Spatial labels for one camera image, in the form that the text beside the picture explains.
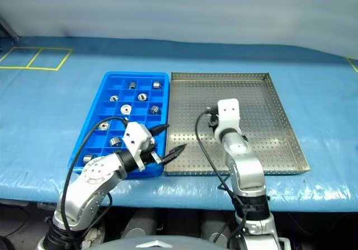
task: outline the white backdrop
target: white backdrop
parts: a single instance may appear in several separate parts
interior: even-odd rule
[[[358,0],[0,0],[22,36],[285,44],[358,58]]]

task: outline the stainless steel tray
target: stainless steel tray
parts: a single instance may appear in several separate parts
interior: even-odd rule
[[[241,129],[261,161],[265,174],[297,174],[309,165],[288,121],[268,73],[172,73],[167,151],[186,143],[186,149],[166,165],[168,175],[212,174],[194,135],[200,112],[220,99],[237,98]],[[223,174],[228,173],[221,145],[208,128],[199,124],[202,142]]]

